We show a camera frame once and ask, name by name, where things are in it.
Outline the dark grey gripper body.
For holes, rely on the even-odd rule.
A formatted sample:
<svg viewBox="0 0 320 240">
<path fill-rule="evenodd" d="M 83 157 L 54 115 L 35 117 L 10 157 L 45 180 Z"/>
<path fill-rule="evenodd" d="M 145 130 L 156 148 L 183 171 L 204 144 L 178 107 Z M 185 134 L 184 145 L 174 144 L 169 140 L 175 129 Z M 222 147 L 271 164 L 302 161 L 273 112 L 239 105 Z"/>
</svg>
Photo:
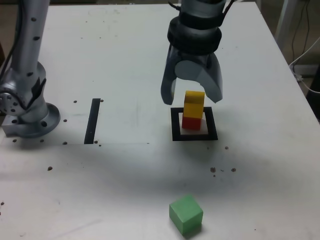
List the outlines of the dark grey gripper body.
<svg viewBox="0 0 320 240">
<path fill-rule="evenodd" d="M 175 53 L 181 61 L 191 61 L 200 65 L 205 66 L 205 68 L 210 68 L 212 66 L 211 55 L 191 55 L 188 53 L 183 53 L 182 51 L 173 48 L 172 52 Z"/>
</svg>

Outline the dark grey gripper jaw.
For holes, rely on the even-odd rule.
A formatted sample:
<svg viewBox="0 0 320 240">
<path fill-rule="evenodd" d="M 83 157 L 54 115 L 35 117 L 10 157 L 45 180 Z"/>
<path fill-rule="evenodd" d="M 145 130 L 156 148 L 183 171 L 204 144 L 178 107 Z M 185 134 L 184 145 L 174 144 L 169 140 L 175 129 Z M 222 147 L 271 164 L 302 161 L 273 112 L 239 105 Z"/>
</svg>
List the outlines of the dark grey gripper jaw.
<svg viewBox="0 0 320 240">
<path fill-rule="evenodd" d="M 177 79 L 175 68 L 178 62 L 178 51 L 173 46 L 169 46 L 160 88 L 162 100 L 166 105 L 171 105 L 174 100 L 175 81 Z"/>
</svg>

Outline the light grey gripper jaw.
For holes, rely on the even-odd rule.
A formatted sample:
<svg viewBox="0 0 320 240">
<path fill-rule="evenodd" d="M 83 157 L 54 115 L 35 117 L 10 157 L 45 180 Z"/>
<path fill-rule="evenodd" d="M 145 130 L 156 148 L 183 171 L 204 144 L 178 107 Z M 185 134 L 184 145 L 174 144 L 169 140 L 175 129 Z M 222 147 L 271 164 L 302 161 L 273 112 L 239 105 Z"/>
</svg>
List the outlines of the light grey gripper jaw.
<svg viewBox="0 0 320 240">
<path fill-rule="evenodd" d="M 214 53 L 206 61 L 182 60 L 175 65 L 179 79 L 194 81 L 203 88 L 206 96 L 214 103 L 223 99 L 223 81 L 219 61 Z"/>
</svg>

